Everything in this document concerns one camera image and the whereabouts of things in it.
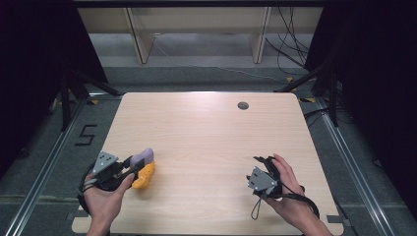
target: cable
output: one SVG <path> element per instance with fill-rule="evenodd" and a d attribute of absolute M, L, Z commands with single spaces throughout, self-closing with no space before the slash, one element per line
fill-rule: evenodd
<path fill-rule="evenodd" d="M 344 218 L 345 218 L 345 219 L 348 219 L 348 220 L 350 221 L 350 219 L 349 219 L 349 217 L 347 216 L 346 212 L 344 211 L 343 207 L 341 207 L 341 204 L 337 201 L 337 199 L 334 197 L 334 195 L 333 195 L 333 194 L 331 194 L 331 196 L 333 197 L 334 202 L 337 204 L 337 207 L 340 209 L 340 211 L 341 211 L 341 213 L 343 214 Z M 352 222 L 350 222 L 350 227 L 352 228 L 353 233 L 354 233 L 356 236 L 359 236 L 358 231 L 356 231 L 356 228 L 353 226 Z"/>
<path fill-rule="evenodd" d="M 265 41 L 273 48 L 275 49 L 275 51 L 279 52 L 280 54 L 284 55 L 286 58 L 288 58 L 289 60 L 291 60 L 292 62 L 294 62 L 295 64 L 297 64 L 300 67 L 304 67 L 303 64 L 299 63 L 298 61 L 296 61 L 294 58 L 290 57 L 288 54 L 284 53 L 283 51 L 279 50 L 278 48 L 276 48 L 274 45 L 272 45 L 272 43 L 269 42 L 269 40 L 267 38 L 265 38 Z"/>
<path fill-rule="evenodd" d="M 155 45 L 159 49 L 159 51 L 162 52 L 165 56 L 170 57 L 170 55 L 168 53 L 166 53 L 165 51 L 163 51 L 162 48 L 160 48 L 159 45 L 155 41 L 153 42 L 153 45 Z M 176 63 L 172 63 L 172 64 L 175 65 L 175 66 L 178 66 L 178 67 L 203 68 L 201 66 L 196 66 L 196 65 L 191 65 L 191 64 L 185 64 L 185 65 L 180 65 L 180 64 L 176 64 Z M 223 70 L 223 71 L 228 71 L 228 72 L 241 73 L 241 74 L 248 75 L 248 76 L 251 76 L 251 77 L 256 77 L 256 78 L 271 79 L 271 80 L 277 81 L 277 82 L 282 83 L 282 84 L 288 84 L 288 82 L 284 82 L 283 80 L 280 80 L 280 79 L 277 79 L 277 78 L 274 78 L 274 77 L 259 76 L 259 75 L 254 75 L 254 74 L 247 73 L 247 72 L 244 72 L 244 71 L 232 70 L 232 69 L 227 69 L 227 68 L 223 68 L 223 67 L 214 67 L 214 68 L 220 69 L 220 70 Z"/>
<path fill-rule="evenodd" d="M 280 16 L 281 16 L 281 18 L 282 18 L 282 20 L 284 21 L 284 23 L 285 23 L 285 27 L 286 27 L 286 29 L 287 29 L 287 31 L 286 31 L 286 34 L 285 34 L 285 37 L 284 37 L 284 39 L 282 39 L 279 35 L 279 39 L 281 40 L 281 45 L 279 46 L 279 49 L 277 49 L 277 48 L 275 48 L 269 41 L 268 41 L 268 43 L 278 52 L 278 56 L 277 56 L 277 58 L 276 58 L 276 63 L 277 63 L 277 65 L 278 65 L 278 68 L 279 68 L 279 70 L 280 71 L 282 71 L 283 73 L 286 73 L 286 74 L 289 74 L 289 75 L 304 75 L 304 74 L 296 74 L 296 73 L 289 73 L 289 72 L 286 72 L 286 71 L 284 71 L 282 68 L 281 68 L 281 66 L 280 66 L 280 64 L 279 64 L 279 55 L 280 54 L 283 54 L 285 57 L 287 57 L 288 59 L 290 59 L 291 61 L 293 61 L 293 62 L 295 62 L 295 59 L 293 59 L 293 58 L 291 58 L 290 56 L 288 56 L 288 55 L 286 55 L 286 54 L 284 54 L 283 52 L 282 52 L 282 46 L 285 44 L 285 45 L 287 45 L 288 47 L 290 47 L 288 44 L 286 44 L 285 43 L 285 40 L 286 40 L 286 37 L 290 34 L 291 35 L 291 37 L 293 38 L 293 40 L 294 40 L 294 42 L 295 42 L 295 44 L 296 44 L 296 47 L 297 48 L 292 48 L 292 47 L 290 47 L 291 49 L 294 49 L 294 50 L 296 50 L 297 51 L 297 53 L 298 53 L 298 55 L 299 55 L 299 57 L 300 57 L 300 60 L 301 60 L 301 62 L 302 63 L 299 63 L 299 62 L 295 62 L 297 65 L 299 65 L 300 67 L 302 67 L 302 68 L 304 68 L 304 61 L 303 61 L 303 59 L 305 59 L 305 56 L 301 53 L 301 49 L 300 49 L 300 47 L 298 46 L 298 44 L 297 44 L 297 39 L 295 38 L 295 36 L 291 33 L 291 29 L 289 28 L 289 26 L 288 26 L 288 24 L 287 24 L 287 22 L 285 21 L 285 19 L 284 19 L 284 17 L 283 17 L 283 15 L 282 15 L 282 12 L 280 11 L 280 8 L 278 7 L 278 11 L 279 11 L 279 14 L 280 14 Z M 293 10 L 293 8 L 290 8 L 290 25 L 291 26 L 294 26 L 294 24 L 293 24 L 293 14 L 294 14 L 294 10 Z"/>
<path fill-rule="evenodd" d="M 316 123 L 317 120 L 319 120 L 320 117 L 324 116 L 325 113 L 320 114 L 319 117 L 317 117 L 312 123 L 310 123 L 310 125 L 308 125 L 307 127 L 310 128 L 314 123 Z"/>

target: black cable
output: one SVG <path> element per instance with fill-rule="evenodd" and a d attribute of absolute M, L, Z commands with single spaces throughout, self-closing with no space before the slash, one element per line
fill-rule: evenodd
<path fill-rule="evenodd" d="M 341 206 L 341 204 L 338 202 L 338 200 L 334 197 L 334 195 L 333 195 L 333 194 L 331 194 L 331 196 L 333 197 L 334 202 L 337 204 L 337 207 L 340 209 L 340 211 L 341 211 L 341 213 L 343 214 L 344 218 L 345 218 L 345 219 L 348 219 L 348 220 L 350 221 L 349 217 L 347 216 L 346 212 L 344 211 L 343 207 L 342 207 L 342 206 Z M 356 231 L 356 228 L 353 226 L 352 222 L 350 222 L 350 227 L 352 228 L 353 233 L 354 233 L 356 236 L 359 236 L 359 234 L 358 234 L 358 232 Z"/>
<path fill-rule="evenodd" d="M 284 53 L 283 51 L 279 50 L 278 48 L 276 48 L 274 45 L 272 45 L 272 43 L 269 42 L 269 40 L 267 38 L 265 38 L 265 41 L 273 48 L 275 49 L 275 51 L 279 52 L 280 54 L 284 55 L 286 58 L 288 58 L 289 60 L 291 60 L 292 62 L 294 62 L 295 64 L 297 64 L 300 67 L 304 67 L 303 64 L 301 64 L 300 62 L 296 61 L 294 58 L 292 58 L 291 56 L 289 56 L 288 54 Z"/>
<path fill-rule="evenodd" d="M 285 18 L 283 17 L 283 15 L 282 15 L 282 12 L 281 12 L 281 9 L 278 7 L 278 11 L 279 11 L 279 14 L 280 14 L 280 16 L 281 16 L 281 18 L 282 18 L 282 20 L 284 21 L 284 24 L 285 24 L 285 27 L 286 27 L 286 29 L 287 29 L 287 32 L 286 32 L 286 34 L 285 34 L 285 38 L 283 39 L 283 41 L 285 41 L 285 39 L 286 39 L 286 37 L 288 36 L 288 35 L 290 35 L 291 37 L 292 37 L 292 39 L 293 39 L 293 41 L 294 41 L 294 43 L 295 43 L 295 45 L 296 45 L 296 47 L 297 47 L 297 52 L 298 52 L 298 55 L 300 56 L 300 59 L 301 59 L 301 61 L 302 61 L 302 63 L 304 64 L 305 62 L 303 61 L 303 59 L 304 60 L 306 60 L 306 58 L 305 58 L 305 56 L 300 52 L 301 51 L 301 48 L 298 46 L 298 42 L 299 42 L 299 40 L 297 40 L 297 38 L 295 37 L 295 30 L 294 30 L 294 21 L 293 21 L 293 16 L 294 16 L 294 8 L 293 7 L 290 7 L 290 22 L 289 22 L 289 24 L 285 21 Z"/>
<path fill-rule="evenodd" d="M 322 116 L 324 116 L 325 115 L 325 113 L 322 113 L 322 114 L 320 114 L 320 116 L 319 117 L 317 117 L 312 123 L 310 123 L 310 125 L 308 125 L 307 127 L 308 128 L 310 128 L 314 123 L 316 123 L 316 121 L 318 121 L 319 120 L 319 118 L 320 117 L 322 117 Z"/>
<path fill-rule="evenodd" d="M 298 50 L 297 48 L 295 48 L 295 47 L 293 47 L 293 46 L 288 45 L 288 43 L 286 43 L 286 42 L 282 39 L 282 37 L 281 37 L 281 35 L 279 35 L 279 33 L 277 33 L 277 35 L 278 35 L 279 40 L 281 40 L 281 43 L 283 43 L 285 46 L 287 46 L 288 48 L 290 48 L 290 49 L 292 49 L 292 50 L 294 50 L 294 51 L 297 51 L 297 50 Z"/>

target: metal rail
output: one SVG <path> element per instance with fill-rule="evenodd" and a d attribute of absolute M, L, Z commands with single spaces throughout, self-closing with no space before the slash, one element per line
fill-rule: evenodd
<path fill-rule="evenodd" d="M 320 107 L 320 109 L 326 108 L 326 104 L 322 98 L 318 97 L 316 101 L 318 102 L 318 106 Z M 388 222 L 386 213 L 384 212 L 383 208 L 381 207 L 377 198 L 372 192 L 370 186 L 368 185 L 368 182 L 366 181 L 364 175 L 362 174 L 362 171 L 356 163 L 356 160 L 353 157 L 352 152 L 350 152 L 350 149 L 346 141 L 340 134 L 339 129 L 332 125 L 332 122 L 330 121 L 330 118 L 327 114 L 324 115 L 324 119 L 326 126 L 328 127 L 328 130 L 331 134 L 331 137 L 333 138 L 338 150 L 340 151 L 344 164 L 346 165 L 352 177 L 352 180 L 355 183 L 356 188 L 358 189 L 359 195 L 361 196 L 366 208 L 369 211 L 369 214 L 374 220 L 374 223 L 377 226 L 378 231 L 381 235 L 396 235 L 392 226 Z"/>
<path fill-rule="evenodd" d="M 19 208 L 18 212 L 13 217 L 6 231 L 7 236 L 9 235 L 15 236 L 15 235 L 22 234 L 26 224 L 28 223 L 31 213 L 33 212 L 36 202 L 40 196 L 40 193 L 42 192 L 47 180 L 49 179 L 49 176 L 52 173 L 56 165 L 59 155 L 63 147 L 67 143 L 68 137 L 70 136 L 74 128 L 74 124 L 77 121 L 77 118 L 80 115 L 85 104 L 86 104 L 85 99 L 79 99 L 77 101 L 77 104 L 74 107 L 74 110 L 72 112 L 73 119 L 69 123 L 68 127 L 64 131 L 62 131 L 61 134 L 59 135 L 58 140 L 56 141 L 54 147 L 52 148 L 51 153 L 48 155 L 48 158 L 43 164 L 42 169 L 37 175 L 37 178 L 34 181 L 32 187 L 30 188 L 29 193 L 26 195 L 21 207 Z"/>

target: floor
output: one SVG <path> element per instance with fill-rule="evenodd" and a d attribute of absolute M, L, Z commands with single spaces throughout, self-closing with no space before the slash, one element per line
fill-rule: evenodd
<path fill-rule="evenodd" d="M 245 34 L 159 34 L 145 65 L 138 64 L 128 34 L 90 37 L 109 83 L 122 91 L 272 91 L 307 73 L 286 57 L 277 57 L 267 43 L 262 63 L 254 64 Z M 267 38 L 280 47 L 276 34 Z M 307 47 L 311 38 L 309 34 L 297 35 Z M 302 63 L 296 50 L 287 46 L 282 50 Z M 190 79 L 206 80 L 208 75 L 212 84 Z M 299 98 L 312 98 L 313 84 L 311 80 L 293 92 Z M 96 88 L 89 91 L 102 93 Z M 75 195 L 80 173 L 91 162 L 86 156 L 99 152 L 120 102 L 106 95 L 97 100 L 98 104 L 73 104 L 76 121 L 68 134 L 60 130 L 59 104 L 39 127 L 28 146 L 30 155 L 18 158 L 0 181 L 0 234 L 16 229 L 16 235 L 75 235 L 71 223 L 78 208 Z M 300 106 L 306 114 L 324 108 L 326 102 L 326 97 L 317 97 L 314 102 L 300 102 Z M 340 215 L 347 218 L 343 235 L 417 235 L 416 220 L 384 170 L 373 163 L 373 153 L 354 120 L 344 110 L 337 112 L 337 117 L 338 128 L 326 113 L 316 113 L 306 122 Z M 77 146 L 86 141 L 80 133 L 90 124 L 99 128 L 92 128 L 93 145 Z"/>

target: hand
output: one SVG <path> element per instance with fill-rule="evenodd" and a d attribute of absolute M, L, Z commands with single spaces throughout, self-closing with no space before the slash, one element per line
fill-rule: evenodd
<path fill-rule="evenodd" d="M 88 175 L 86 181 L 92 178 L 92 174 Z M 91 215 L 91 226 L 87 235 L 107 235 L 111 223 L 120 212 L 123 196 L 131 187 L 133 179 L 134 174 L 128 175 L 114 192 L 106 192 L 96 187 L 89 188 L 84 192 Z"/>
<path fill-rule="evenodd" d="M 292 167 L 281 156 L 274 154 L 273 157 L 272 163 L 280 173 L 281 182 L 294 193 L 304 196 L 303 189 L 298 184 Z M 282 186 L 282 194 L 291 194 L 291 192 Z M 281 201 L 268 198 L 266 202 L 286 222 L 298 228 L 306 236 L 331 235 L 326 226 L 314 215 L 310 206 L 306 203 L 288 198 L 282 198 Z"/>

